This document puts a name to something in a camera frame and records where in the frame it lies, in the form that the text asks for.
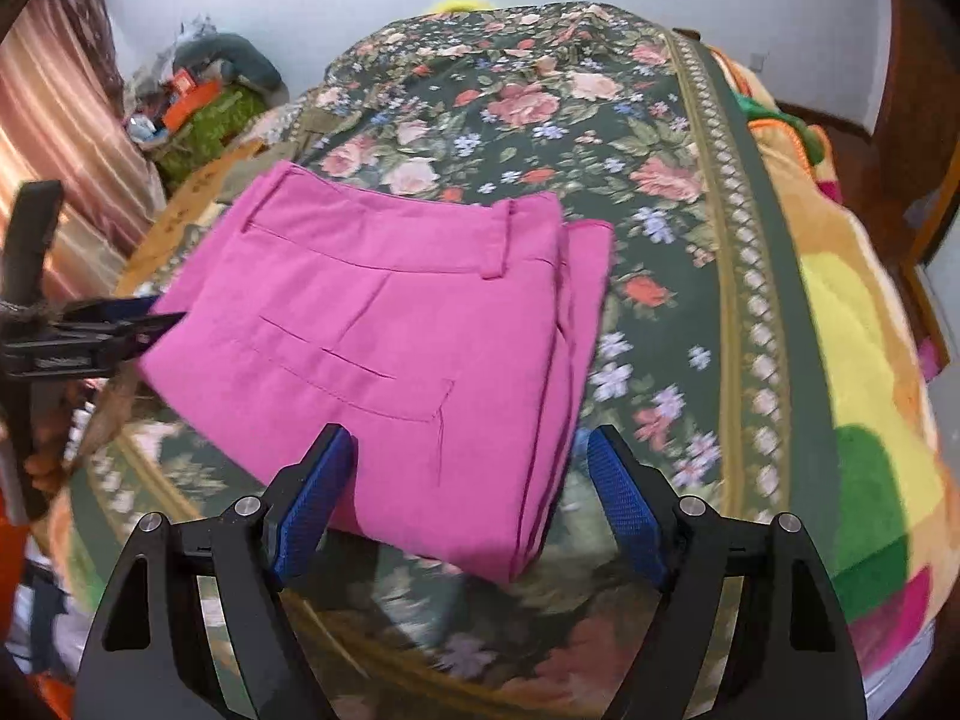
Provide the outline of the person's left hand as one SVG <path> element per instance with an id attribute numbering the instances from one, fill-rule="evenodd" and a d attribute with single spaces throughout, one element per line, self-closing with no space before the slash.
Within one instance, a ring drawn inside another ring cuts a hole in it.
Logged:
<path id="1" fill-rule="evenodd" d="M 73 426 L 73 411 L 82 405 L 80 382 L 44 383 L 32 397 L 31 427 L 34 452 L 25 460 L 32 487 L 47 499 L 55 496 L 67 481 L 65 450 Z"/>

